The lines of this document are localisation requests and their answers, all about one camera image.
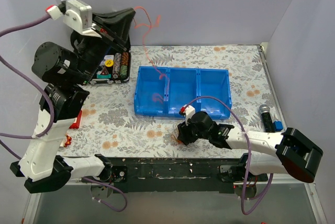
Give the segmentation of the blue three-compartment bin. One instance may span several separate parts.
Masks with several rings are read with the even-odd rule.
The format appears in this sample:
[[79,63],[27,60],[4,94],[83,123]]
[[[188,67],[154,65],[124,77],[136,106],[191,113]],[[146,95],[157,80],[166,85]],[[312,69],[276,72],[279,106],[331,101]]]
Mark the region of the blue three-compartment bin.
[[139,67],[136,115],[179,118],[187,103],[212,119],[228,119],[232,107],[228,70]]

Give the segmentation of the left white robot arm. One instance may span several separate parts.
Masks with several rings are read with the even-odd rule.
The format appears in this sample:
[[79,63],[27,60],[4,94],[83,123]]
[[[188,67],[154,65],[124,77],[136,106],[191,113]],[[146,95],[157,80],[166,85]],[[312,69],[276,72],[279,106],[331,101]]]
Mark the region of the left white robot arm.
[[69,180],[87,176],[100,182],[110,179],[112,164],[103,155],[64,158],[58,155],[58,149],[89,95],[82,86],[92,79],[110,49],[129,51],[129,29],[135,13],[127,8],[96,14],[89,7],[71,9],[63,5],[46,10],[45,19],[70,20],[80,42],[74,51],[50,41],[36,50],[32,71],[47,86],[41,91],[30,144],[23,157],[10,166],[16,176],[26,179],[28,192],[57,191]]

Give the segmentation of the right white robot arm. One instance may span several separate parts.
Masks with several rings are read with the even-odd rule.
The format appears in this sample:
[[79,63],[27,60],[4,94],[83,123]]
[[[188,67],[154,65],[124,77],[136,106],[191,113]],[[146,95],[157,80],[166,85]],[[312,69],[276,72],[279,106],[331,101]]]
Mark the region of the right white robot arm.
[[208,140],[217,148],[250,149],[251,160],[237,167],[237,176],[248,181],[260,174],[289,174],[293,178],[312,183],[323,156],[323,151],[295,128],[285,132],[242,132],[233,125],[212,123],[181,123],[177,139],[184,145],[198,139]]

